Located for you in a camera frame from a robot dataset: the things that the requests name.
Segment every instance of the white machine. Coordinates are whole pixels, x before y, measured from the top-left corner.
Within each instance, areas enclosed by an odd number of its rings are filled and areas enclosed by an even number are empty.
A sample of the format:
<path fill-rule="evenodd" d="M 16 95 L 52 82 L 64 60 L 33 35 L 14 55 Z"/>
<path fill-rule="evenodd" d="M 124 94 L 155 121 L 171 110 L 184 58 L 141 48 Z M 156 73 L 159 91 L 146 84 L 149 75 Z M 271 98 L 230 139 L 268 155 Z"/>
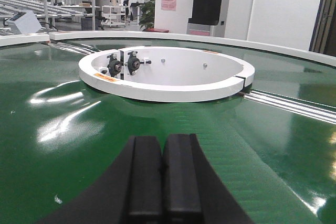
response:
<path fill-rule="evenodd" d="M 42 28 L 32 10 L 22 10 L 6 22 L 15 34 L 32 34 Z"/>
<path fill-rule="evenodd" d="M 224 37 L 229 0 L 194 0 L 187 34 Z"/>
<path fill-rule="evenodd" d="M 252 84 L 254 67 L 241 59 L 181 47 L 129 47 L 87 55 L 79 76 L 106 93 L 143 101 L 201 102 Z"/>

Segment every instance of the shelf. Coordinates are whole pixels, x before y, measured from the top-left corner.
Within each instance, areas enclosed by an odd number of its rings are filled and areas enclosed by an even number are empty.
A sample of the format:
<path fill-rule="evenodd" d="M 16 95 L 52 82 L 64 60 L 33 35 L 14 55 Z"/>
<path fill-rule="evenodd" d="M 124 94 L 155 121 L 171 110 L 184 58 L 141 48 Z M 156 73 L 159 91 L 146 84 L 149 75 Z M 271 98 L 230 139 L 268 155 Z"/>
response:
<path fill-rule="evenodd" d="M 125 6 L 113 6 L 113 5 L 103 5 L 103 17 L 107 20 L 103 23 L 108 26 L 126 26 L 126 18 L 125 18 Z"/>
<path fill-rule="evenodd" d="M 11 17 L 22 9 L 29 9 L 36 13 L 37 17 L 45 17 L 44 4 L 33 0 L 0 0 L 0 14 L 11 15 Z M 85 14 L 75 10 L 61 8 L 57 5 L 47 4 L 50 17 L 90 17 L 92 14 Z"/>

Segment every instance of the green conveyor belt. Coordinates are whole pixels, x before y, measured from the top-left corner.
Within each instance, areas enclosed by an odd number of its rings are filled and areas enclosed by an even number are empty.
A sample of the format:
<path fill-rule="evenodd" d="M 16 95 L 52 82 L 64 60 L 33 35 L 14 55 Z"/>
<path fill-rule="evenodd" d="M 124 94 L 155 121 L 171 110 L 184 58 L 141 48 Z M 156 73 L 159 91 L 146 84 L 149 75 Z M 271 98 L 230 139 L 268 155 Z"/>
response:
<path fill-rule="evenodd" d="M 200 42 L 65 42 L 100 50 L 218 51 L 254 65 L 252 89 L 336 106 L 336 69 L 314 62 Z M 171 133 L 197 134 L 215 171 L 256 223 L 336 223 L 336 206 L 329 210 L 336 197 L 336 125 L 238 96 L 154 103 L 101 93 L 80 80 L 82 57 L 42 44 L 0 50 L 0 223 L 33 223 L 61 206 L 55 195 L 63 204 L 76 197 L 130 135 L 155 135 L 163 145 Z"/>

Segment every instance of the metal rail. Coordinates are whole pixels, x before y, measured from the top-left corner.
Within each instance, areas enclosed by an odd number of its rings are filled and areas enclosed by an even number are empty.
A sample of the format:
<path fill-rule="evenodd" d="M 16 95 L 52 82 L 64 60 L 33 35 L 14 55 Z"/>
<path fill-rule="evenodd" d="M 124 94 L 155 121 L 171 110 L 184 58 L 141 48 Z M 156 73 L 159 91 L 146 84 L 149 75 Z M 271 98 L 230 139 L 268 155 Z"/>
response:
<path fill-rule="evenodd" d="M 50 47 L 54 47 L 57 49 L 61 49 L 64 51 L 68 51 L 68 52 L 75 52 L 78 54 L 83 54 L 83 55 L 89 55 L 89 54 L 93 54 L 95 52 L 99 52 L 100 50 L 97 48 L 93 48 L 87 45 L 81 45 L 79 46 L 74 46 L 74 45 L 70 45 L 67 43 L 63 43 L 63 42 L 58 42 L 58 43 L 52 43 L 50 42 L 48 44 Z"/>
<path fill-rule="evenodd" d="M 248 100 L 271 105 L 316 120 L 336 124 L 336 108 L 332 106 L 255 90 L 250 93 L 241 92 L 240 95 Z"/>
<path fill-rule="evenodd" d="M 54 5 L 47 5 L 46 7 L 50 17 L 92 17 L 92 14 Z M 33 0 L 0 0 L 0 15 L 10 15 L 11 17 L 22 9 L 32 10 L 37 14 L 37 17 L 46 17 L 44 3 Z"/>

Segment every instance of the potted plant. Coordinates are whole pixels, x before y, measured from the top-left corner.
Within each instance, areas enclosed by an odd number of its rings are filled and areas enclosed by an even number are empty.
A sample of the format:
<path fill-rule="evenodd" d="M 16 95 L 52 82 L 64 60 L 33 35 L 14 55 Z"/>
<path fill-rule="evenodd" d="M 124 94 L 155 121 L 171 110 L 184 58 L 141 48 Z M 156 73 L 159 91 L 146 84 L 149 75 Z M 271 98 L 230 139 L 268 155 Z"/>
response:
<path fill-rule="evenodd" d="M 155 17 L 155 0 L 144 0 L 140 6 L 142 15 L 139 20 L 140 28 L 144 27 L 144 31 L 154 27 Z"/>

